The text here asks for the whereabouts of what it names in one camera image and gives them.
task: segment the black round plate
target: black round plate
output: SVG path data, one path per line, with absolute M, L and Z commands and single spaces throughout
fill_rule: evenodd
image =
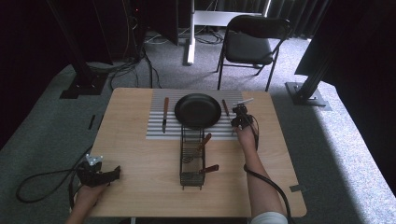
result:
M 221 107 L 211 96 L 192 93 L 177 101 L 175 116 L 189 128 L 208 128 L 219 121 Z

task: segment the black chair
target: black chair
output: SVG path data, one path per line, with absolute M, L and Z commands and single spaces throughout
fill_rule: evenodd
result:
M 270 19 L 262 16 L 241 15 L 230 20 L 224 36 L 219 57 L 218 69 L 220 89 L 223 66 L 260 68 L 257 76 L 265 65 L 272 64 L 265 91 L 271 83 L 280 45 L 291 33 L 290 22 L 284 19 Z M 277 44 L 271 49 L 268 39 L 276 39 Z

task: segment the table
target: table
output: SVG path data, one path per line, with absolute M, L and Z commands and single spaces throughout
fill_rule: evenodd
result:
M 210 140 L 205 146 L 206 166 L 218 164 L 219 170 L 206 175 L 202 189 L 180 186 L 180 141 L 147 139 L 155 91 L 161 90 L 119 88 L 113 91 L 91 155 L 104 156 L 103 172 L 120 165 L 120 180 L 106 190 L 91 215 L 250 217 L 244 155 L 237 140 Z M 291 214 L 304 216 L 302 193 L 290 190 L 298 181 L 271 96 L 261 91 L 243 91 L 241 95 L 244 99 L 254 98 L 247 104 L 247 110 L 260 125 L 258 152 L 268 174 L 285 191 Z
M 227 26 L 232 18 L 238 15 L 254 15 L 262 16 L 263 13 L 247 13 L 247 12 L 226 12 L 226 11 L 203 11 L 195 10 L 194 0 L 191 0 L 191 25 L 190 25 L 190 44 L 187 56 L 187 64 L 194 63 L 195 54 L 195 25 L 210 26 Z

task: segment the gray striped mat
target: gray striped mat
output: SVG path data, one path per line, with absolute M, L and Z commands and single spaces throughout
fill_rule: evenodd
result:
M 203 93 L 216 99 L 221 106 L 221 117 L 218 123 L 205 129 L 205 133 L 212 133 L 211 140 L 235 140 L 236 134 L 229 118 L 227 117 L 222 100 L 224 99 L 230 112 L 230 119 L 235 117 L 233 104 L 242 101 L 241 91 L 193 91 L 193 90 L 162 90 L 156 89 L 153 92 L 151 109 L 148 119 L 148 131 L 146 139 L 166 139 L 179 140 L 181 135 L 181 124 L 175 117 L 175 105 L 183 96 L 190 93 Z M 169 97 L 168 115 L 166 120 L 166 132 L 163 133 L 163 102 L 165 97 Z

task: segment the frying pan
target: frying pan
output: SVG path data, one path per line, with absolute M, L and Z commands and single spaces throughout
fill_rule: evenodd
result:
M 181 124 L 188 128 L 204 129 L 219 121 L 221 107 L 211 96 L 191 93 L 177 101 L 175 116 Z

